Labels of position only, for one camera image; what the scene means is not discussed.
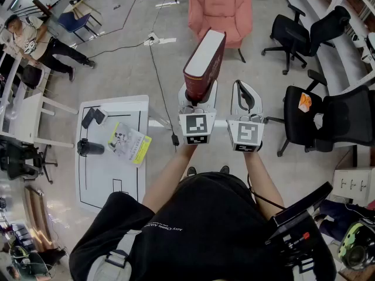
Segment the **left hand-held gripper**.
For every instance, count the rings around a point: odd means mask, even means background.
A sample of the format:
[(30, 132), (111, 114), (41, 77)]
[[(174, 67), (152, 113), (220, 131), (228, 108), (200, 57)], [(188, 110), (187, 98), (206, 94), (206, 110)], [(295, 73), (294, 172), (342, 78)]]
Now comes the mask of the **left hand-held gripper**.
[(187, 145), (208, 144), (216, 119), (216, 97), (218, 82), (214, 80), (201, 101), (202, 108), (193, 107), (186, 96), (186, 84), (178, 92), (179, 123), (184, 143)]

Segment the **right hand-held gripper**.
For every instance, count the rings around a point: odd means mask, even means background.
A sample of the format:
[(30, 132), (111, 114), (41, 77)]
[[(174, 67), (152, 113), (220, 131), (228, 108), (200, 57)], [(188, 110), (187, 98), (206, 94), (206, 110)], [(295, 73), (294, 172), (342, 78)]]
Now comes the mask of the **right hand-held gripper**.
[(233, 84), (231, 114), (238, 117), (227, 120), (232, 149), (243, 153), (258, 152), (263, 146), (265, 125), (258, 116), (263, 114), (263, 104), (258, 93), (240, 80)]

